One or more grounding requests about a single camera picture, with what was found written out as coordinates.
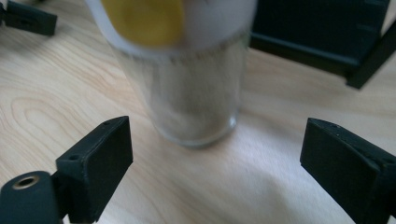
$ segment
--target transparent glass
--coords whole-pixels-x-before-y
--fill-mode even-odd
[[[233,129],[256,0],[183,0],[183,37],[158,49],[124,39],[100,1],[86,1],[159,133],[203,147]]]
[[[188,147],[209,144],[236,124],[248,31],[211,49],[168,60],[114,52],[154,126]]]

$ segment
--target yellow lid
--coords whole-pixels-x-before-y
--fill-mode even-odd
[[[101,0],[116,31],[147,47],[175,44],[183,35],[182,0]]]

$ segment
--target light wood surface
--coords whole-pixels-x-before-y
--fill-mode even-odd
[[[59,16],[55,36],[0,27],[0,186],[55,172],[55,159],[81,137],[128,115],[134,163],[99,223],[353,223],[300,165],[307,118],[396,155],[394,56],[355,91],[340,77],[251,50],[236,129],[191,150],[156,133],[82,1],[37,7]]]

